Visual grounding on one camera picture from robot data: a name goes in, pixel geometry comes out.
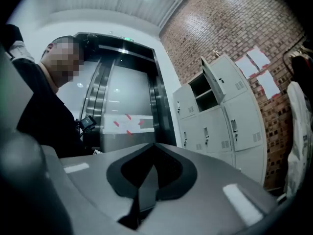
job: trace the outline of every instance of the black shirt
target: black shirt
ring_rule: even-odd
[[[27,59],[17,59],[13,64],[34,93],[17,129],[42,145],[52,146],[59,158],[88,155],[72,113],[52,91],[39,65]]]

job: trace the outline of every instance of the ear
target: ear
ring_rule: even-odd
[[[54,47],[53,43],[48,44],[47,48],[45,48],[46,52],[49,52]]]

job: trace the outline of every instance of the red brick wall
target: red brick wall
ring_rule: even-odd
[[[257,45],[271,60],[268,70],[279,84],[278,97],[267,100],[256,78],[249,79],[266,129],[268,189],[284,185],[292,146],[286,92],[291,76],[282,54],[302,35],[301,25],[283,0],[185,0],[160,35],[182,84],[200,70],[201,55],[208,62],[215,59],[214,50],[236,60]]]

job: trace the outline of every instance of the elevator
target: elevator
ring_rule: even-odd
[[[78,33],[83,39],[88,33]],[[72,89],[63,90],[67,106],[75,100],[74,116],[92,116],[93,130],[83,135],[86,147],[111,152],[141,143],[176,145],[172,117],[162,75],[153,49],[123,38],[98,35],[99,51],[82,70],[84,83],[79,96],[69,96],[81,83],[74,78]]]

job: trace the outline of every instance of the open locker door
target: open locker door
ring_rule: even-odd
[[[217,103],[220,104],[225,97],[225,91],[221,85],[221,81],[214,74],[214,72],[211,69],[211,66],[208,64],[204,57],[201,57],[201,63],[203,74],[211,86],[211,89],[214,93]]]

